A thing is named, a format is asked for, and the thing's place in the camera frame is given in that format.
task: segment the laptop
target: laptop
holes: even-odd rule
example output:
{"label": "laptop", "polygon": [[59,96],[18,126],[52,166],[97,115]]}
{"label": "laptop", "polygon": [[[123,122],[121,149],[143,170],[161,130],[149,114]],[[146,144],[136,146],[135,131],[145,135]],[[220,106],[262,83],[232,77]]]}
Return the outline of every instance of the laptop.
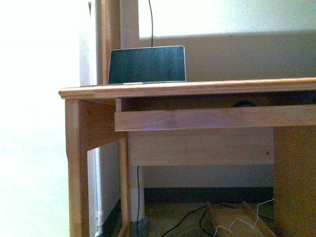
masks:
{"label": "laptop", "polygon": [[109,84],[186,81],[184,46],[111,51]]}

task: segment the wooden desk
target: wooden desk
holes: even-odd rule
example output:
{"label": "wooden desk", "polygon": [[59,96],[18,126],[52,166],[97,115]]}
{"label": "wooden desk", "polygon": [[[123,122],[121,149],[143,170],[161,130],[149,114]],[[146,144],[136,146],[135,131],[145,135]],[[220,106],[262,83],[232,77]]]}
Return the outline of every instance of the wooden desk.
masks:
{"label": "wooden desk", "polygon": [[[119,236],[128,236],[129,163],[166,161],[153,164],[128,158],[127,132],[235,127],[274,127],[279,234],[316,236],[316,78],[103,85],[64,88],[59,94],[66,100],[72,237],[89,235],[88,150],[119,140],[123,223]],[[241,100],[256,101],[257,106],[232,108]],[[186,159],[185,164],[209,162]]]}

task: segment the desk leg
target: desk leg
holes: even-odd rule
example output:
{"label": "desk leg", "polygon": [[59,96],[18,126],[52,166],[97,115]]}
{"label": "desk leg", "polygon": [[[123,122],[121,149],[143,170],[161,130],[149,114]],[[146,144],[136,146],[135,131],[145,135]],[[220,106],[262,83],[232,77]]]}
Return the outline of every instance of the desk leg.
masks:
{"label": "desk leg", "polygon": [[128,177],[128,148],[127,136],[119,139],[119,172],[120,198],[122,212],[122,229],[118,237],[130,236],[130,205],[129,205],[129,177]]}
{"label": "desk leg", "polygon": [[275,128],[278,236],[316,236],[316,126]]}
{"label": "desk leg", "polygon": [[80,101],[66,101],[70,236],[89,236],[87,150],[82,140]]}

